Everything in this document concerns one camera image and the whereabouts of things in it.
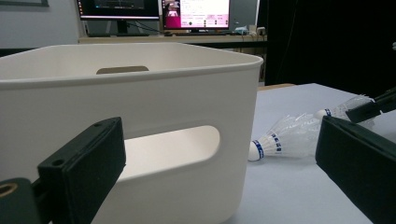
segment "desk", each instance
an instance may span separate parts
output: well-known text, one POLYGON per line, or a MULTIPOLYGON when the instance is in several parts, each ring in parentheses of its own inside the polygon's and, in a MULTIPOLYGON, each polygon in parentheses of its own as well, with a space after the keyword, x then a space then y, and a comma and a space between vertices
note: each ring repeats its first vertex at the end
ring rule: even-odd
MULTIPOLYGON (((355 94, 306 84, 258 91, 252 139, 286 115, 332 108, 355 94)), ((375 118, 373 131, 396 142, 396 111, 375 118)), ((223 224, 372 223, 330 180, 315 158, 249 161, 239 208, 223 224)))
POLYGON ((158 43, 178 42, 215 49, 264 48, 267 36, 257 35, 208 35, 208 36, 115 36, 115 37, 81 37, 79 44, 114 44, 114 43, 158 43))

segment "badminton shuttlecock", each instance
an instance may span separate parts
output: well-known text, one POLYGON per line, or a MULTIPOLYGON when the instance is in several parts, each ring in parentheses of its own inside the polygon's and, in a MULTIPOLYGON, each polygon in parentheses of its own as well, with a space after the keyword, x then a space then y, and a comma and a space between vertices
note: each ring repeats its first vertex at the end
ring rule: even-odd
POLYGON ((286 116, 280 119, 260 139, 250 142, 249 161, 264 156, 304 157, 315 155, 320 120, 313 114, 286 116))
MULTIPOLYGON (((350 121, 350 119, 346 113, 349 109, 356 108, 357 106, 364 105, 371 101, 372 101, 372 99, 370 97, 367 97, 365 95, 357 95, 357 96, 352 97, 351 99, 345 101, 344 103, 338 105, 337 107, 335 107, 333 109, 326 108, 326 109, 319 110, 315 114, 315 118, 322 120, 323 116, 331 116, 331 117, 345 119, 345 120, 350 121)), ((374 126, 374 121, 373 121, 373 119, 367 119, 363 122, 360 122, 359 125, 365 127, 366 129, 372 129, 374 126)))

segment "monitor screen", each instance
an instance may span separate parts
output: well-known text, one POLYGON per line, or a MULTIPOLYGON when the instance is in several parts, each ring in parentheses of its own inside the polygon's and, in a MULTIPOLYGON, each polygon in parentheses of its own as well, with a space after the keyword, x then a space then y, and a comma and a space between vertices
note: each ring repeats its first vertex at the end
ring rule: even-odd
POLYGON ((162 0, 164 30, 227 30, 230 0, 162 0))
POLYGON ((158 0, 77 0, 82 21, 158 21, 158 0))

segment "blue stripe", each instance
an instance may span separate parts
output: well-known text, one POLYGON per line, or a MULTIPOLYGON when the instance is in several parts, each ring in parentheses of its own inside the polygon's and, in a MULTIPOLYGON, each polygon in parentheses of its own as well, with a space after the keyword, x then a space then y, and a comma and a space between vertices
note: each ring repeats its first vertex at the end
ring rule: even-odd
POLYGON ((262 145, 260 145, 259 141, 257 140, 254 140, 253 143, 254 145, 256 145, 256 148, 259 150, 260 159, 264 158, 264 151, 262 150, 262 145))
POLYGON ((324 111, 326 111, 327 116, 332 116, 332 112, 330 112, 330 109, 324 109, 324 111))
POLYGON ((281 152, 282 151, 282 145, 280 145, 280 142, 279 142, 279 138, 277 138, 277 136, 276 136, 276 134, 271 134, 271 136, 274 138, 274 140, 275 140, 275 143, 276 143, 276 151, 277 152, 281 152))

